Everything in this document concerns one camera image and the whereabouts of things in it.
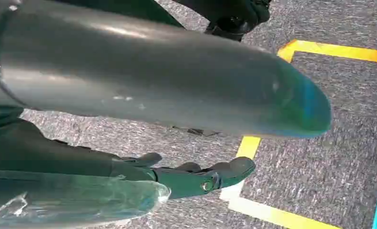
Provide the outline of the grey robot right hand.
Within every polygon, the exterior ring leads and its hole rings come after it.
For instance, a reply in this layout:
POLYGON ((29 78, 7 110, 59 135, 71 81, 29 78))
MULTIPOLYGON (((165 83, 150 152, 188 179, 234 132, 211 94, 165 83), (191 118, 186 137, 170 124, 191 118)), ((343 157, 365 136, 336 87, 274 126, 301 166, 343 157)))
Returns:
POLYGON ((0 0, 0 229, 74 229, 139 218, 169 199, 233 186, 255 168, 156 167, 46 138, 24 109, 238 135, 310 138, 331 125, 308 77, 242 37, 267 0, 183 0, 185 29, 153 0, 0 0))

